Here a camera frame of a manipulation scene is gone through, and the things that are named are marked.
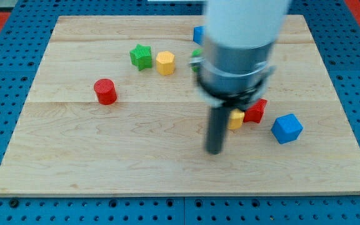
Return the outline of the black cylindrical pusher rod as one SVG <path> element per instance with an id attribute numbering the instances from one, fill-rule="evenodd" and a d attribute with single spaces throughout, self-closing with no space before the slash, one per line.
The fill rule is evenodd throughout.
<path id="1" fill-rule="evenodd" d="M 205 150 L 209 154 L 219 154 L 223 150 L 229 121 L 230 109 L 227 107 L 211 108 L 205 140 Z"/>

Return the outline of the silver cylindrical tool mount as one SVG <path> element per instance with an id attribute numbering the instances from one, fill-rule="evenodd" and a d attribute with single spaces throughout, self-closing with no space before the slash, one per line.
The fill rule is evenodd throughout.
<path id="1" fill-rule="evenodd" d="M 247 109 L 265 93 L 273 66 L 268 60 L 273 42 L 258 46 L 230 46 L 206 36 L 201 56 L 191 58 L 197 69 L 201 97 L 212 108 Z"/>

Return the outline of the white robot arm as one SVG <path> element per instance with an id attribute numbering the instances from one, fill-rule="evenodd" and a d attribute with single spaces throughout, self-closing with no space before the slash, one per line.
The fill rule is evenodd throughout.
<path id="1" fill-rule="evenodd" d="M 223 150 L 231 111 L 245 111 L 268 88 L 269 58 L 291 0 L 206 1 L 202 53 L 190 60 L 210 106 L 205 150 Z"/>

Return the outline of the blue block behind arm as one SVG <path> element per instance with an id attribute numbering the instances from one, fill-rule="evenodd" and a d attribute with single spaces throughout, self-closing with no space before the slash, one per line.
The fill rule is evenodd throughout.
<path id="1" fill-rule="evenodd" d="M 203 39 L 204 39 L 204 26 L 196 26 L 193 28 L 193 37 L 192 40 L 202 46 L 203 45 Z"/>

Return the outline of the green block behind arm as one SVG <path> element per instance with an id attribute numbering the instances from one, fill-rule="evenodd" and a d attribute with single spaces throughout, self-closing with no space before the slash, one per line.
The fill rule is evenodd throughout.
<path id="1" fill-rule="evenodd" d="M 192 58 L 198 58 L 199 56 L 201 56 L 203 50 L 202 49 L 195 49 L 192 54 L 191 57 Z M 191 66 L 191 69 L 196 73 L 198 72 L 199 68 L 197 66 Z"/>

